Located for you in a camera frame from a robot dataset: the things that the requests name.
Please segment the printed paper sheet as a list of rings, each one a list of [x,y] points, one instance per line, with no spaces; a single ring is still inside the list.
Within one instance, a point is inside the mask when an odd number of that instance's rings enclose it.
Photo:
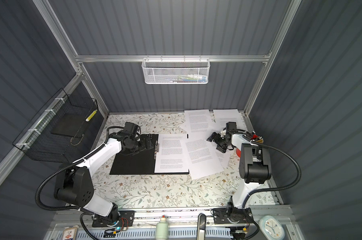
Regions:
[[[243,116],[237,109],[231,110],[213,110],[217,127],[222,131],[226,127],[226,123],[235,122],[237,129],[247,130]]]
[[[209,110],[189,110],[184,111],[184,115],[189,139],[206,140],[214,131]]]
[[[224,170],[212,144],[202,139],[181,142],[192,180],[201,179]]]
[[[189,173],[182,147],[182,143],[187,138],[187,134],[159,134],[155,174],[186,175]]]

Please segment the red folder with black inside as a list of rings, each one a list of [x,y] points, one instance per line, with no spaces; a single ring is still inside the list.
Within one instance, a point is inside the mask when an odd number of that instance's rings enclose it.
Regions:
[[[134,154],[129,150],[122,151],[115,156],[110,175],[187,175],[186,172],[175,172],[160,170],[155,172],[155,164],[157,159],[156,145],[158,144],[158,134],[144,134],[142,135],[144,141],[148,143],[151,141],[153,148],[143,150],[142,152],[135,152]]]

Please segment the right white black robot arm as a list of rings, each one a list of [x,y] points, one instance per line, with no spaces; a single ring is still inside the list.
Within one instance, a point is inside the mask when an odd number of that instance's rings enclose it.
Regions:
[[[228,150],[240,153],[239,174],[242,180],[228,206],[247,208],[249,205],[244,201],[250,198],[251,191],[258,189],[272,176],[270,152],[260,146],[263,143],[262,137],[255,132],[237,128],[235,122],[228,122],[221,132],[210,133],[207,141],[215,143],[216,150],[222,154]]]

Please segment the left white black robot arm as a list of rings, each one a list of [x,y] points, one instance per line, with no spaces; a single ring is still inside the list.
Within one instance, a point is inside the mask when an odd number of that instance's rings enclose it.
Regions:
[[[142,135],[141,127],[134,123],[109,127],[101,145],[57,175],[54,197],[81,211],[116,220],[119,218],[118,206],[95,193],[93,174],[118,153],[129,156],[153,148],[151,138]]]

